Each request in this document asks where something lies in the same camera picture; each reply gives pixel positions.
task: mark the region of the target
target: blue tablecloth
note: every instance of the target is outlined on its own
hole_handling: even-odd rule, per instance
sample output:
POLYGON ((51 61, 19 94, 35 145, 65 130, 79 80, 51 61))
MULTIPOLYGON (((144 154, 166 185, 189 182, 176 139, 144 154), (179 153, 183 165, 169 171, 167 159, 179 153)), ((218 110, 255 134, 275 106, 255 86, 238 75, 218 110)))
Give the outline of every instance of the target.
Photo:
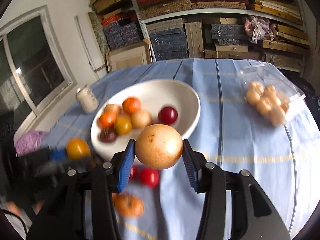
MULTIPOLYGON (((244 101, 236 70, 256 63, 230 59, 160 61, 108 74, 93 84, 92 90, 102 106, 137 82, 175 78, 192 86, 201 102, 200 120, 189 138, 192 148, 226 171, 249 170, 294 237, 320 199, 320 132, 306 107, 286 125, 274 128, 244 101)), ((90 142, 95 114, 84 114, 78 103, 73 104, 44 144, 64 147, 73 136, 90 142)), ((129 183, 126 188, 144 200, 145 212, 137 220, 119 218, 123 239, 196 238, 204 195, 190 187, 182 160, 161 171, 160 176, 160 186, 154 190, 139 183, 129 183)), ((228 201, 225 238, 230 237, 230 196, 228 201)), ((87 237, 92 237, 89 228, 87 237)))

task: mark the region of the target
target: crumpled plastic bag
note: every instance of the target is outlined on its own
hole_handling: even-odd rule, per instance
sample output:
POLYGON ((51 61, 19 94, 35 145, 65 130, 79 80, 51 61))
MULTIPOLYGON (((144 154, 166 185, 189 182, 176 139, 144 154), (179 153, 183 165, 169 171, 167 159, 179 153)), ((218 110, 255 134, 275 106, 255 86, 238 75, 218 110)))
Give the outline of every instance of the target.
POLYGON ((257 44, 257 41, 273 40, 275 38, 276 24, 271 24, 269 19, 259 19, 258 17, 249 16, 243 19, 245 33, 250 37, 250 42, 257 44))
POLYGON ((22 156, 40 149, 43 139, 48 133, 43 131, 29 131, 16 143, 16 151, 18 156, 22 156))

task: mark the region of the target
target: white can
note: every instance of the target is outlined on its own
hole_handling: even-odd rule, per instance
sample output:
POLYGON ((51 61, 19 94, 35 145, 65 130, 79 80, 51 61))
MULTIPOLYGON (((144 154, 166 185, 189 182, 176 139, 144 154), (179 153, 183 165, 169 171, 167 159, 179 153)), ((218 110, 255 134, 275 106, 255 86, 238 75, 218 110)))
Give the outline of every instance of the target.
POLYGON ((99 102, 87 85, 77 89, 76 99, 86 113, 91 113, 98 108, 99 102))

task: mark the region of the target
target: purple bag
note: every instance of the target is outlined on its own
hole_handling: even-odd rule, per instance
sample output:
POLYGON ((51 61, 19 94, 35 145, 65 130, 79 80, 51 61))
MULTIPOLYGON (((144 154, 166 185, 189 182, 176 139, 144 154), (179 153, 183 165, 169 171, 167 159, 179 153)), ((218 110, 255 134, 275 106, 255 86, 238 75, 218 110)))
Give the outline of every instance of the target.
POLYGON ((43 131, 29 131, 16 143, 16 151, 18 156, 34 152, 41 147, 42 140, 48 135, 43 131))

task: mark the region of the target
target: window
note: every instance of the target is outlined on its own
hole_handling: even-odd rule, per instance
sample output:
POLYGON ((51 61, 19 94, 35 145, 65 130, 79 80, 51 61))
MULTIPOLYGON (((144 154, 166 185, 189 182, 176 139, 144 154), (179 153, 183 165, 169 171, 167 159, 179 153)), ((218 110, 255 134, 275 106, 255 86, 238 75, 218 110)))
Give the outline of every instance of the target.
POLYGON ((15 131, 71 84, 61 56, 45 8, 0 29, 0 111, 14 110, 15 131))

